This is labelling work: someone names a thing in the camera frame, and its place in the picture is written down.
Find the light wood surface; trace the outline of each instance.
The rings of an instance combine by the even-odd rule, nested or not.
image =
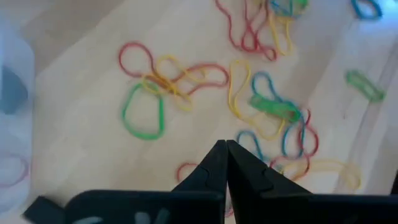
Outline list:
[[[221,2],[233,11],[238,38],[241,1]],[[282,96],[311,108],[320,137],[316,158],[350,162],[363,173],[356,192],[335,174],[314,174],[299,184],[319,193],[388,194],[398,168],[398,2],[379,2],[384,17],[369,22],[355,17],[350,1],[310,1],[292,28],[294,53],[275,63],[232,48],[226,18],[213,0],[0,2],[0,12],[20,27],[36,56],[34,158],[27,203],[38,195],[67,203],[89,189],[171,190],[181,163],[200,162],[217,139],[234,139],[239,130],[250,128],[228,109],[227,89],[210,88],[194,94],[191,113],[178,110],[166,97],[161,139],[148,142],[131,136],[119,114],[129,89],[140,80],[123,74],[117,64],[118,50],[130,40],[146,44],[156,57],[172,54],[186,66],[217,62],[228,67],[233,60],[246,59],[254,71],[268,71]],[[129,54],[126,61],[129,68],[149,69],[140,52]],[[369,104],[347,87],[344,74],[351,68],[365,71],[386,89],[386,99]],[[237,70],[235,90],[244,75]],[[219,79],[221,74],[209,76]],[[247,90],[239,99],[245,112],[250,112],[250,94]],[[141,94],[133,104],[132,120],[154,129],[154,97]],[[270,132],[272,123],[264,123]],[[254,150],[250,140],[243,144]],[[261,139],[261,145],[271,157],[280,153],[280,140]],[[16,213],[1,223],[24,221]]]

